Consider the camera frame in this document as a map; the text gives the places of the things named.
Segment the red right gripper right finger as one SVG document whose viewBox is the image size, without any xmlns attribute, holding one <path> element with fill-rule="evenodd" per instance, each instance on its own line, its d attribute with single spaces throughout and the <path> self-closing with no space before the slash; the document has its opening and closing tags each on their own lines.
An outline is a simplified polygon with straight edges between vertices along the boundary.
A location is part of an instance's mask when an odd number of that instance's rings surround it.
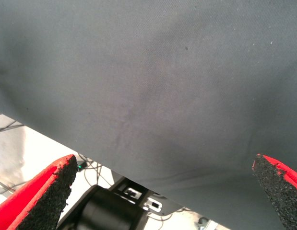
<svg viewBox="0 0 297 230">
<path fill-rule="evenodd" d="M 277 159 L 257 154 L 252 170 L 287 230 L 297 230 L 297 172 Z"/>
</svg>

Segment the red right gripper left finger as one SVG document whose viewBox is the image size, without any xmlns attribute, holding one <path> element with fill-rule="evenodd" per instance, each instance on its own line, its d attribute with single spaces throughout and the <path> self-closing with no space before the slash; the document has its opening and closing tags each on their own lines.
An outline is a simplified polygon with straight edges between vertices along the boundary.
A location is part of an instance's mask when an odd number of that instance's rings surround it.
<svg viewBox="0 0 297 230">
<path fill-rule="evenodd" d="M 61 157 L 0 204 L 0 230 L 54 230 L 78 172 L 73 154 Z"/>
</svg>

